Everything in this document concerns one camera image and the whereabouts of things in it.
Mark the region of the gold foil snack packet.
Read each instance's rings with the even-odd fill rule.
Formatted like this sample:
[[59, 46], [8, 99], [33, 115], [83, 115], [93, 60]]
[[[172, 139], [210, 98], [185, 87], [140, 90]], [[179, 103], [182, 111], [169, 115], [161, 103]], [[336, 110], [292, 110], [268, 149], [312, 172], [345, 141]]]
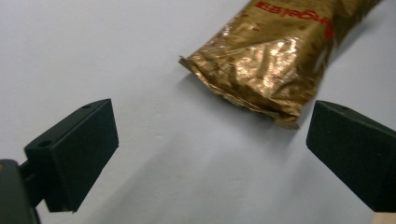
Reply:
[[298, 127], [333, 52], [381, 0], [249, 0], [181, 64], [212, 92]]

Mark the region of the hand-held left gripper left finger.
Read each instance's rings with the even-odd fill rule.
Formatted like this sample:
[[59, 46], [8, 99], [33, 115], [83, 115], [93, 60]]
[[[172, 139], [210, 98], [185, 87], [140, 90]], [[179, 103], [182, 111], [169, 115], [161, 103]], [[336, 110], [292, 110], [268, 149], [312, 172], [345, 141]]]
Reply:
[[111, 101], [80, 107], [24, 148], [21, 170], [30, 202], [76, 212], [118, 146]]

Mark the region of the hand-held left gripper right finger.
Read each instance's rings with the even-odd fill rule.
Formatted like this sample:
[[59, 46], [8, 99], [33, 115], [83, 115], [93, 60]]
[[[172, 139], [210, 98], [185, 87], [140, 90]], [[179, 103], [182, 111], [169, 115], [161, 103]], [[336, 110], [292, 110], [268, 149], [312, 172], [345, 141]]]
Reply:
[[396, 132], [357, 111], [315, 102], [306, 145], [369, 208], [396, 213]]

